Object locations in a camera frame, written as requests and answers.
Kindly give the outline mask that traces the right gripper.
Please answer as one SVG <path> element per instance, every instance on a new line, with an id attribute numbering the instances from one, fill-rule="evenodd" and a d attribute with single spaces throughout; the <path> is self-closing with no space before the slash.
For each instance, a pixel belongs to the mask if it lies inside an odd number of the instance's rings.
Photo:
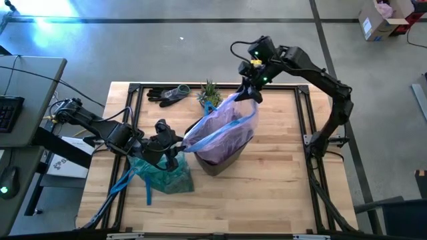
<path id="1" fill-rule="evenodd" d="M 258 90 L 267 83 L 271 83 L 272 79 L 278 75 L 278 68 L 275 65 L 259 65 L 250 71 L 250 75 L 242 79 L 242 83 L 237 90 L 237 100 L 244 101 L 253 99 L 256 103 L 263 101 L 262 94 Z"/>

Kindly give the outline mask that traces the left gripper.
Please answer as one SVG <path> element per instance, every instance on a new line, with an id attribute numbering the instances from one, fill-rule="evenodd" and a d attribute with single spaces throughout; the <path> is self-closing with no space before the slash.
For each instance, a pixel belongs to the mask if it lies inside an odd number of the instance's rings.
<path id="1" fill-rule="evenodd" d="M 166 169 L 175 171 L 179 166 L 174 153 L 184 151 L 185 145 L 176 145 L 177 137 L 174 131 L 162 131 L 149 139 L 142 139 L 143 158 L 150 164 L 158 164 L 165 155 L 167 158 Z"/>

